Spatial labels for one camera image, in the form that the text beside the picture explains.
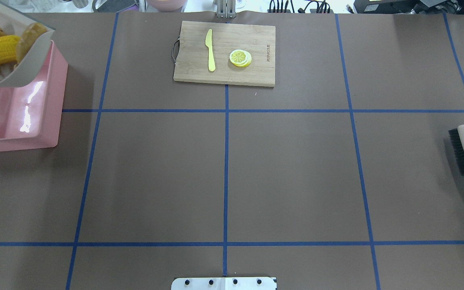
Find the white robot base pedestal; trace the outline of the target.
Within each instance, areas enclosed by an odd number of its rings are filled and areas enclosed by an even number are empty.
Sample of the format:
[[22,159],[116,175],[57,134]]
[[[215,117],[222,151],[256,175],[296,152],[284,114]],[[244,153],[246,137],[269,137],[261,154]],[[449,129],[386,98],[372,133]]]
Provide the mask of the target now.
[[176,278],[172,290],[276,290],[278,283],[272,277],[206,277]]

